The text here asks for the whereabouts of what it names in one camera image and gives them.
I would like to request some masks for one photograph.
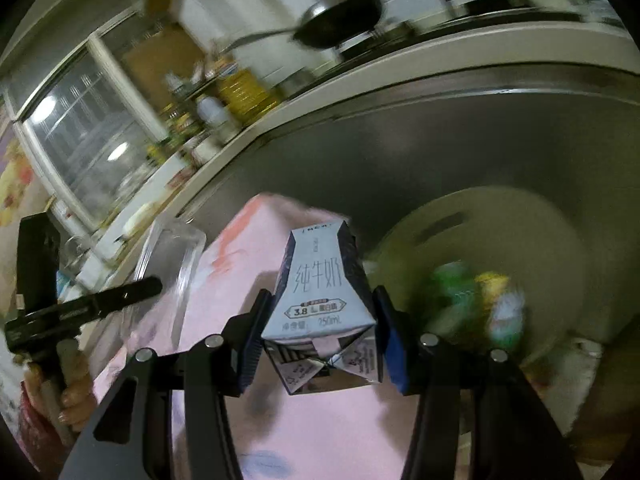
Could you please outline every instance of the clear glass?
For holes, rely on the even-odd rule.
[[[181,220],[161,214],[151,225],[133,280],[157,276],[162,294],[123,311],[120,336],[127,354],[153,348],[158,355],[178,351],[191,281],[207,236]]]
[[[98,222],[113,217],[152,173],[146,164],[151,140],[84,52],[34,107],[25,121],[53,165]],[[143,168],[144,178],[138,173]],[[128,196],[122,195],[123,188]]]

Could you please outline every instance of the screw head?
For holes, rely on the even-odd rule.
[[[149,361],[154,355],[154,351],[151,348],[141,348],[136,352],[136,361],[141,363]]]
[[[422,346],[432,347],[436,346],[440,342],[440,339],[435,334],[426,333],[420,336],[420,344]]]
[[[208,336],[205,340],[204,340],[204,345],[207,348],[218,348],[220,346],[222,346],[222,343],[225,342],[225,339],[220,335],[220,334],[213,334]]]
[[[509,359],[509,354],[507,354],[507,352],[505,352],[504,350],[501,350],[499,348],[494,348],[489,353],[489,357],[496,363],[503,363],[507,359]]]

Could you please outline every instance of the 250ml label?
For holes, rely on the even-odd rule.
[[[340,299],[335,300],[313,300],[305,303],[290,306],[285,311],[285,316],[289,319],[298,319],[300,317],[318,316],[333,314],[344,309],[346,302]]]
[[[340,316],[323,316],[318,318],[318,325],[324,328],[325,326],[340,325]]]

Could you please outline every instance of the glass cabinet door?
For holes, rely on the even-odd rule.
[[[105,224],[150,176],[151,142],[87,51],[24,124],[95,224]]]

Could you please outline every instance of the ceiling light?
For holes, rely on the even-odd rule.
[[[129,147],[129,143],[128,142],[123,142],[122,144],[118,145],[116,147],[115,150],[113,150],[111,152],[111,154],[107,157],[107,160],[116,160],[117,158],[119,158],[124,152],[127,151],[127,148]]]
[[[41,123],[49,117],[56,107],[56,98],[53,95],[46,96],[31,114],[31,122],[34,124]]]

